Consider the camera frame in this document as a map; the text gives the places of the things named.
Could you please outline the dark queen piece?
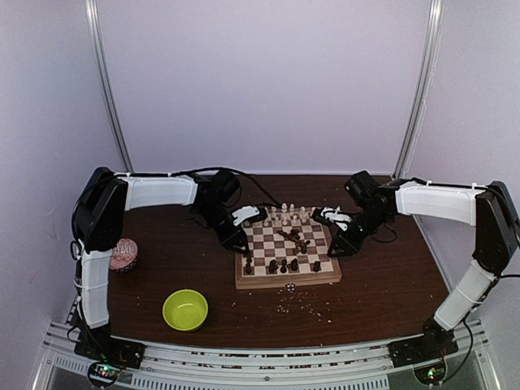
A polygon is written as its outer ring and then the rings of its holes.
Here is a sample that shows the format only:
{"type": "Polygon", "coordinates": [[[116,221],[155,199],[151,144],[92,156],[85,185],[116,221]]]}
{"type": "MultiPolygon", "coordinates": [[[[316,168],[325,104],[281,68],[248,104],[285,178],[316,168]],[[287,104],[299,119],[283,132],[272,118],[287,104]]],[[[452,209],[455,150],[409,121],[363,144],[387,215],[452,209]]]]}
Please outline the dark queen piece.
{"type": "Polygon", "coordinates": [[[277,273],[277,270],[278,270],[278,263],[276,260],[271,260],[269,265],[268,265],[268,268],[267,268],[267,271],[268,271],[268,274],[269,275],[275,275],[277,273]]]}

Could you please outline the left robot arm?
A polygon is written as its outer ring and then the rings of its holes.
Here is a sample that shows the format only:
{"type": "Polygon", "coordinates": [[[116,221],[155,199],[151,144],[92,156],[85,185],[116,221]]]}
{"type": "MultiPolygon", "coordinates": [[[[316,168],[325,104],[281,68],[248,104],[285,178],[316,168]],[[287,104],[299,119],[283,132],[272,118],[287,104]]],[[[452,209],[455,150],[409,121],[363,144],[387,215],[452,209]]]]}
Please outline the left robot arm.
{"type": "Polygon", "coordinates": [[[267,219],[265,205],[232,209],[229,202],[242,189],[244,172],[205,167],[168,173],[116,173],[98,167],[71,215],[71,256],[79,298],[80,340],[100,361],[117,352],[108,309],[109,265],[126,230],[147,228],[160,212],[180,211],[215,233],[227,250],[247,253],[243,223],[267,219]]]}

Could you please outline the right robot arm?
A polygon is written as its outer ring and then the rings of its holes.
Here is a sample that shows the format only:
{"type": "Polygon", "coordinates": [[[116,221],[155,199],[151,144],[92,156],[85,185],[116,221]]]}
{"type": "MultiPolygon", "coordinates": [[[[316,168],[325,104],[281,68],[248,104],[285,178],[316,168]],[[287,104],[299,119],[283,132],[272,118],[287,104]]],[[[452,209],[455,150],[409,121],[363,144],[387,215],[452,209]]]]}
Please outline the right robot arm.
{"type": "Polygon", "coordinates": [[[507,186],[438,184],[430,180],[395,179],[378,184],[367,172],[354,174],[344,186],[359,207],[357,213],[323,207],[313,212],[314,221],[338,232],[328,256],[357,254],[368,236],[397,215],[427,216],[465,223],[475,229],[475,247],[466,273],[435,313],[425,322],[417,340],[422,358],[434,358],[453,337],[453,329],[498,283],[519,248],[519,217],[507,186]]]}

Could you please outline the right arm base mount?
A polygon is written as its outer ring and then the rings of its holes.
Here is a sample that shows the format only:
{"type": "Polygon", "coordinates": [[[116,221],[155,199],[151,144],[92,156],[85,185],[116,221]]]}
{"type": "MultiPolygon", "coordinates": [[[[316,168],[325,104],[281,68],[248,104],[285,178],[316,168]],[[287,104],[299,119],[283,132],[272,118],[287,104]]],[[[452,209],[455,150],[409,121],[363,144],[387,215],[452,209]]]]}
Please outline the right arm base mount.
{"type": "Polygon", "coordinates": [[[414,378],[428,387],[441,385],[448,378],[446,357],[458,350],[457,342],[451,336],[438,341],[434,336],[422,335],[393,341],[388,345],[393,366],[410,366],[414,378]]]}

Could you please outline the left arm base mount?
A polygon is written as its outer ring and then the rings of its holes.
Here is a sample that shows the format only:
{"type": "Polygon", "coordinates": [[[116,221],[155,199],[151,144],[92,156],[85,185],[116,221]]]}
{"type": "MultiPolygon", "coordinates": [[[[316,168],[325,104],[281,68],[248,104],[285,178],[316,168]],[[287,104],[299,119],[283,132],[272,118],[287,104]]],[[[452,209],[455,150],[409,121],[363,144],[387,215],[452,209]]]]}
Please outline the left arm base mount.
{"type": "Polygon", "coordinates": [[[141,367],[145,345],[133,341],[111,339],[108,349],[102,350],[93,341],[79,340],[74,348],[74,353],[93,360],[87,368],[87,379],[93,386],[106,388],[115,384],[124,370],[141,367]]]}

